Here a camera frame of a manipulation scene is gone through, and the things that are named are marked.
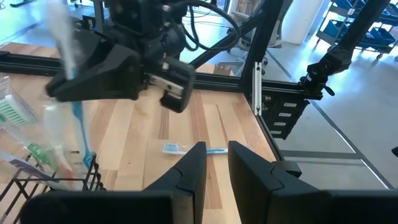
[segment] wooden tabletop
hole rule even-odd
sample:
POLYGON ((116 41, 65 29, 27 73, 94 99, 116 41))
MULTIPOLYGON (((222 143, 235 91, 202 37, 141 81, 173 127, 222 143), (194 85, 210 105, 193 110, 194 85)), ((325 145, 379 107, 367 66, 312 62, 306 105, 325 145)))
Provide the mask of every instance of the wooden tabletop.
MULTIPOLYGON (((2 50, 58 57, 55 49, 34 45, 11 43, 2 50)), ((214 65, 198 69, 209 73, 213 70, 214 65)), ((43 86, 49 78, 10 76, 15 91, 41 116, 45 104, 43 86)), ((275 160, 242 94, 195 90, 187 109, 180 114, 161 107, 161 95, 153 86, 142 92, 137 101, 85 102, 91 146, 98 155, 108 190, 141 190, 159 178, 181 158, 164 154, 166 143, 190 149, 198 141, 205 141, 207 147, 227 147, 228 141, 235 140, 263 158, 275 160)), ((226 155, 208 156, 203 223, 240 223, 226 155)))

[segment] robotic workstation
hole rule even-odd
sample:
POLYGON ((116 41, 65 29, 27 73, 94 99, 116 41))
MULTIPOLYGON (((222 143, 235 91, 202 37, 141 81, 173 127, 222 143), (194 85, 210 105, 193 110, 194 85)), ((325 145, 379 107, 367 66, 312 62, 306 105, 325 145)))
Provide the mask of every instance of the robotic workstation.
MULTIPOLYGON (((257 69, 254 68, 258 66, 256 62, 260 62, 264 56, 271 35, 269 31, 273 29, 282 3, 283 1, 278 0, 265 0, 256 15, 247 23, 215 44, 213 50, 205 52, 190 64, 186 64, 180 62, 177 56, 186 47, 185 38, 181 35, 183 30, 181 30, 179 18, 185 15, 187 7, 204 6, 204 3, 189 0, 175 2, 111 1, 108 4, 110 4, 112 24, 108 26, 108 32, 99 33, 84 29, 76 32, 76 38, 85 43, 82 44, 84 51, 89 53, 85 54, 87 58, 81 65, 82 75, 76 80, 64 80, 57 60, 49 58, 3 53, 0 70, 16 72, 15 62, 17 59, 25 60, 26 64, 20 68, 26 71, 29 70, 27 69, 29 59, 42 63, 42 65, 44 60, 47 60, 47 67, 36 66, 31 72, 40 73, 47 69, 48 74, 59 73, 46 86, 47 94, 59 101, 138 100, 139 97, 140 99, 144 98, 147 101, 146 106, 149 106, 154 101, 148 100, 145 90, 151 92, 153 86, 149 85, 153 84, 163 91, 160 104, 164 108, 181 114, 187 108, 190 98, 195 100, 198 97, 192 91, 195 87, 241 92, 243 99, 248 99, 249 104, 254 105, 252 108, 254 117, 256 117, 259 116, 258 113, 261 110, 257 109, 261 105, 256 105, 260 102, 254 100, 258 99, 258 96, 254 95, 261 94, 261 91, 272 91, 272 89, 288 91, 291 94, 306 95, 316 100, 322 98, 323 89, 333 95, 333 91, 326 86, 328 77, 348 69, 354 46, 363 38, 373 20, 381 14, 389 1, 368 0, 341 42, 327 52, 318 63, 308 66, 308 74, 302 77, 299 83, 264 80, 261 81, 264 88, 258 89, 257 85, 252 85, 257 76, 257 69), (140 15, 137 23, 123 24, 123 21, 126 21, 123 16, 131 15, 131 11, 137 12, 137 10, 140 15), (145 16, 149 14, 163 16, 157 17, 159 20, 145 19, 145 16), (220 48, 233 45, 234 38, 255 26, 257 26, 257 32, 252 45, 256 47, 249 51, 241 79, 211 77, 195 73, 195 68, 204 64, 206 59, 214 56, 220 51, 220 48), (149 35, 148 39, 140 35, 141 32, 147 31, 148 34, 151 34, 153 30, 156 30, 156 35, 149 35), (150 44, 152 40, 155 40, 153 44, 158 45, 154 50, 148 47, 152 46, 150 44)), ((394 213, 395 207, 398 205, 397 192, 388 190, 318 190, 299 180, 300 172, 296 167, 292 167, 292 164, 282 166, 281 163, 271 163, 269 162, 271 159, 264 159, 264 155, 259 156, 257 149, 250 150, 241 143, 230 141, 228 143, 228 163, 218 164, 218 166, 223 164, 229 167, 229 172, 224 174, 229 174, 233 195, 228 196, 234 197, 233 201, 236 202, 237 207, 237 214, 234 214, 232 213, 234 212, 232 200, 229 201, 229 205, 223 204, 226 220, 208 222, 205 218, 203 209, 206 207, 205 199, 212 194, 208 183, 209 180, 211 181, 208 176, 212 175, 209 173, 208 163, 214 162, 211 160, 215 158, 206 155, 204 142, 198 142, 160 177, 155 179, 152 177, 147 184, 142 184, 144 186, 142 191, 50 192, 29 200, 24 205, 21 223, 52 223, 54 220, 60 220, 59 223, 198 224, 202 221, 205 223, 205 220, 207 223, 241 222, 248 224, 397 223, 394 213), (53 211, 51 214, 47 213, 49 209, 53 211), (81 211, 83 210, 85 214, 101 215, 82 216, 81 211)), ((134 149, 126 152, 129 153, 129 156, 135 156, 134 153, 136 153, 134 149)), ((158 164, 152 162, 152 165, 155 167, 158 164)), ((137 168, 137 164, 125 168, 137 168)), ((224 180, 221 174, 223 173, 217 173, 219 181, 224 180)), ((220 189, 222 194, 226 194, 227 191, 228 189, 220 189)))

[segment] wire rack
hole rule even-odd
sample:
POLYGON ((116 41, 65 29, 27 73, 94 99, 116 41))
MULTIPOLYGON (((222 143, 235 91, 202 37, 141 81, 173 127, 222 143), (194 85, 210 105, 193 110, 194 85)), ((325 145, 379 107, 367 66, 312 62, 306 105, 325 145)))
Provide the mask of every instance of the wire rack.
MULTIPOLYGON (((25 158, 25 161, 32 161, 34 158, 32 155, 28 155, 25 158)), ((36 167, 40 167, 39 163, 34 161, 36 163, 36 167)), ((87 175, 85 178, 76 178, 76 179, 71 179, 71 178, 55 178, 55 172, 52 175, 53 178, 35 178, 32 177, 31 175, 28 176, 27 178, 18 178, 19 174, 21 173, 21 170, 17 171, 14 174, 14 178, 10 180, 10 182, 6 185, 4 188, 3 192, 0 195, 0 202, 2 202, 6 197, 11 197, 12 199, 10 200, 11 203, 8 205, 4 213, 0 212, 0 224, 8 224, 8 223, 17 223, 19 220, 19 211, 17 211, 16 217, 13 219, 13 221, 9 221, 9 218, 7 218, 10 213, 13 211, 15 213, 15 210, 20 209, 16 207, 16 203, 20 199, 29 200, 33 196, 37 194, 42 194, 48 191, 55 190, 47 185, 41 184, 41 182, 46 182, 46 181, 57 181, 57 182, 64 182, 64 181, 77 181, 77 182, 82 182, 83 187, 82 191, 106 191, 104 188, 103 183, 101 182, 101 174, 99 173, 100 166, 96 162, 96 155, 93 155, 93 158, 91 160, 91 165, 90 168, 88 169, 87 175), (29 183, 33 183, 33 187, 30 190, 30 187, 28 187, 29 183)))

